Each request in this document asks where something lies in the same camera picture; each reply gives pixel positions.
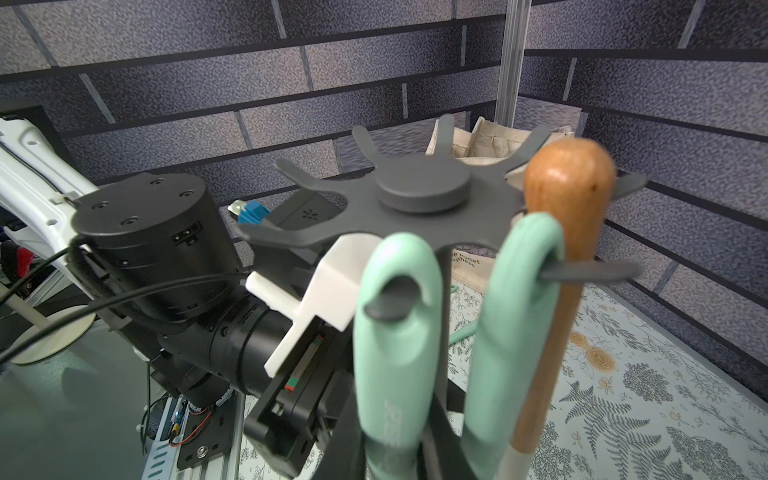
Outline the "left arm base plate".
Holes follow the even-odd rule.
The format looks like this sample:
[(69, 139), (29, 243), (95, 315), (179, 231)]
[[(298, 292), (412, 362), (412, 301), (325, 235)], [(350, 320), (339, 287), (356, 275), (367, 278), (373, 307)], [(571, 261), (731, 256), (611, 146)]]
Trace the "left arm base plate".
[(184, 438), (177, 447), (178, 470), (201, 466), (230, 453), (234, 443), (238, 400), (239, 395), (233, 393), (222, 405), (214, 405), (205, 416), (188, 416)]

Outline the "grey utensil rack stand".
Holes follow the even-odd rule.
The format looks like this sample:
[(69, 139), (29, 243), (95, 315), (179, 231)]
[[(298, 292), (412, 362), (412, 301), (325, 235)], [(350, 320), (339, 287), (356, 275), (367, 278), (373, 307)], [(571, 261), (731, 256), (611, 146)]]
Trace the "grey utensil rack stand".
[[(430, 153), (388, 158), (380, 154), (364, 127), (355, 127), (354, 139), (374, 166), (368, 176), (349, 181), (320, 180), (291, 162), (276, 163), (284, 176), (304, 189), (344, 197), (347, 207), (342, 213), (300, 230), (263, 225), (239, 228), (243, 238), (252, 244), (285, 249), (322, 242), (332, 245), (347, 234), (371, 234), (381, 241), (400, 232), (421, 237), (432, 248), (442, 274), (440, 358), (433, 396), (438, 397), (445, 411), (444, 359), (449, 346), (452, 249), (471, 244), (493, 249), (498, 254), (512, 228), (523, 217), (533, 214), (527, 209), (523, 193), (524, 173), (529, 162), (544, 146), (556, 142), (551, 140), (549, 128), (539, 127), (510, 157), (492, 165), (474, 166), (452, 155), (453, 134), (454, 119), (445, 115), (436, 123)], [(642, 174), (619, 175), (617, 172), (611, 202), (642, 189), (646, 182)], [(585, 285), (621, 282), (635, 277), (639, 268), (631, 262), (599, 263), (592, 258), (578, 271), (588, 275)]]

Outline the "cream ladle mint handle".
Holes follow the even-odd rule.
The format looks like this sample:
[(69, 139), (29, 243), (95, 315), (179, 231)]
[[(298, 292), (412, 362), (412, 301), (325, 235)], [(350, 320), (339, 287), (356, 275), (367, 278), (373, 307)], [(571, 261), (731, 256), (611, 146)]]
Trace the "cream ladle mint handle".
[(539, 273), (563, 255), (559, 222), (533, 213), (512, 228), (495, 259), (476, 323), (461, 439), (478, 479), (496, 475), (532, 384), (560, 290)]

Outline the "cream turner mint handle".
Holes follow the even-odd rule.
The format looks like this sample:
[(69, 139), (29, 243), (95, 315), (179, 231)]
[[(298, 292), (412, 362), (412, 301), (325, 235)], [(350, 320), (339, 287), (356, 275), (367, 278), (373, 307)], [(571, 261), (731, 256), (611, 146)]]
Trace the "cream turner mint handle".
[(432, 248), (400, 232), (363, 272), (353, 326), (359, 424), (374, 479), (416, 478), (440, 358), (442, 274)]

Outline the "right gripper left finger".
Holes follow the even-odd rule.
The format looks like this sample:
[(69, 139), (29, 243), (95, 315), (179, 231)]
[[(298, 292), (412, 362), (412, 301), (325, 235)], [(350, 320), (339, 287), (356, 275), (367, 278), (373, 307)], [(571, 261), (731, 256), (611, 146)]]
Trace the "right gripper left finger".
[(364, 439), (356, 396), (346, 401), (313, 480), (361, 480), (366, 476)]

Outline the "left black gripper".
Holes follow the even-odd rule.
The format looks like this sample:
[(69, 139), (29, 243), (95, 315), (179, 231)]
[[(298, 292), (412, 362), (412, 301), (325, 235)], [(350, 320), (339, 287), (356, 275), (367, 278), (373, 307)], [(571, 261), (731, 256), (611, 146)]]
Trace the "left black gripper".
[(277, 313), (255, 324), (242, 354), (242, 391), (257, 398), (243, 433), (262, 459), (284, 477), (297, 477), (315, 444), (326, 446), (351, 390), (352, 328), (339, 332), (314, 320), (298, 351), (275, 377), (264, 364), (287, 332)]

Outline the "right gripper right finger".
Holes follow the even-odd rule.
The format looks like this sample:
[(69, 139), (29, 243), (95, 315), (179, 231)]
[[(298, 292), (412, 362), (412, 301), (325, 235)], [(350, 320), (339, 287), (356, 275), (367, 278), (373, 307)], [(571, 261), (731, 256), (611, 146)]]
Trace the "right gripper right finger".
[(420, 479), (475, 479), (440, 400), (433, 396), (419, 454)]

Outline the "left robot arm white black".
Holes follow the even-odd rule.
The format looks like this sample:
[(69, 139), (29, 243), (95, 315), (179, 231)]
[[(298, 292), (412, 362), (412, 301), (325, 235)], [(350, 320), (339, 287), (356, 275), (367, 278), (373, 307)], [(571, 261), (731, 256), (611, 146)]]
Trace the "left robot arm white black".
[(1, 205), (50, 260), (123, 323), (156, 380), (191, 410), (181, 465), (228, 446), (234, 397), (256, 406), (243, 431), (277, 473), (297, 477), (324, 447), (348, 393), (346, 335), (304, 331), (240, 282), (245, 268), (204, 181), (139, 174), (94, 186), (20, 117), (1, 122)]

